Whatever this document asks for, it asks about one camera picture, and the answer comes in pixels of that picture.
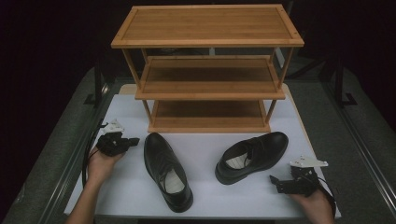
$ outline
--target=black dress shoe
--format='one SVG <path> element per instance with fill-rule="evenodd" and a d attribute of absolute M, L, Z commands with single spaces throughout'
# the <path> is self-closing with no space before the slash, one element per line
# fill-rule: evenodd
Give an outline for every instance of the black dress shoe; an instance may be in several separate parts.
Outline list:
<path fill-rule="evenodd" d="M 158 133 L 149 134 L 144 155 L 148 174 L 160 188 L 169 208 L 177 213 L 189 209 L 192 192 L 184 169 L 168 142 Z"/>
<path fill-rule="evenodd" d="M 273 167 L 282 158 L 289 138 L 280 132 L 240 141 L 227 149 L 216 166 L 216 178 L 231 185 L 248 175 Z"/>

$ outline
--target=black cable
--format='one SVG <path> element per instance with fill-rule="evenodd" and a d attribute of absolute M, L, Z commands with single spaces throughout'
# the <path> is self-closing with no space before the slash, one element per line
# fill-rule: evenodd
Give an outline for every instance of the black cable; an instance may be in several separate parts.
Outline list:
<path fill-rule="evenodd" d="M 103 121 L 103 119 L 99 120 L 98 125 L 91 132 L 90 139 L 88 140 L 87 145 L 85 146 L 84 158 L 82 160 L 82 168 L 81 168 L 81 181 L 82 181 L 83 188 L 85 187 L 85 184 L 87 183 L 87 167 L 88 167 L 88 160 L 90 159 L 89 155 L 90 155 L 90 151 L 92 148 L 92 143 L 93 143 L 97 133 L 99 132 L 99 130 L 104 127 L 104 125 L 102 125 L 102 121 Z"/>
<path fill-rule="evenodd" d="M 302 174 L 302 172 L 300 170 L 291 170 L 291 172 L 293 174 L 296 174 L 297 176 L 305 179 L 306 181 L 308 181 L 309 183 L 311 183 L 312 185 L 316 186 L 317 184 L 314 183 L 312 180 L 310 180 L 308 177 L 306 177 L 305 175 Z"/>
<path fill-rule="evenodd" d="M 326 182 L 326 180 L 324 180 L 324 179 L 322 179 L 322 178 L 320 178 L 320 177 L 318 177 L 318 179 L 321 180 L 322 182 L 324 182 L 324 183 L 327 185 L 327 188 L 329 189 L 330 193 L 332 194 L 332 197 L 333 197 L 334 200 L 335 200 L 334 192 L 332 191 L 332 187 Z"/>

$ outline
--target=white tabletop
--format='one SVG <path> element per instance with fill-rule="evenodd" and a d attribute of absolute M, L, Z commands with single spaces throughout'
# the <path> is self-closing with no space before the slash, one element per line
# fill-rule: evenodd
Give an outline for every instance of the white tabletop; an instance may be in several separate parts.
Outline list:
<path fill-rule="evenodd" d="M 270 103 L 264 101 L 266 108 Z M 277 101 L 270 120 L 272 132 L 285 133 L 290 140 L 284 156 L 273 168 L 249 175 L 230 186 L 220 184 L 215 177 L 215 167 L 222 154 L 234 143 L 264 133 L 161 133 L 180 160 L 193 193 L 192 207 L 184 213 L 174 213 L 169 209 L 146 170 L 143 148 L 149 134 L 149 120 L 143 104 L 136 101 L 134 95 L 117 94 L 104 123 L 113 119 L 124 126 L 122 137 L 138 137 L 140 142 L 116 164 L 113 175 L 102 186 L 96 206 L 97 215 L 202 219 L 304 216 L 298 204 L 287 195 L 277 193 L 269 178 L 273 175 L 280 180 L 290 180 L 291 160 L 301 155 L 316 157 L 290 95 L 286 100 Z M 316 171 L 319 177 L 324 178 L 319 168 Z M 64 210 L 66 214 L 73 209 L 81 191 L 80 178 Z"/>

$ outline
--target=hand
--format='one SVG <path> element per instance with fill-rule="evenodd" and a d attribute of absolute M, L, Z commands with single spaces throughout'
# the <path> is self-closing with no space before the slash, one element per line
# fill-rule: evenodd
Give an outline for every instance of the hand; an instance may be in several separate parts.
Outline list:
<path fill-rule="evenodd" d="M 108 157 L 97 147 L 94 147 L 90 153 L 90 159 L 88 161 L 87 184 L 102 185 L 103 182 L 110 177 L 114 165 L 122 158 L 123 155 L 124 153 L 114 157 Z"/>
<path fill-rule="evenodd" d="M 333 224 L 332 207 L 322 191 L 317 189 L 309 197 L 302 194 L 289 194 L 299 203 L 308 219 L 314 224 Z"/>

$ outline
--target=shoe rack shelf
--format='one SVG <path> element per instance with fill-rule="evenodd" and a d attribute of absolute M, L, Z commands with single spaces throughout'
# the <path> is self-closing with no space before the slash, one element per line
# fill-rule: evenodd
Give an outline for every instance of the shoe rack shelf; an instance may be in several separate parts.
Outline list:
<path fill-rule="evenodd" d="M 282 5 L 133 7 L 111 43 L 121 49 L 149 132 L 268 133 L 299 36 Z M 147 49 L 270 48 L 269 55 L 148 55 Z M 289 48 L 280 74 L 276 48 Z M 141 77 L 129 49 L 141 49 Z M 147 100 L 154 101 L 150 110 Z M 271 100 L 268 110 L 263 100 Z"/>

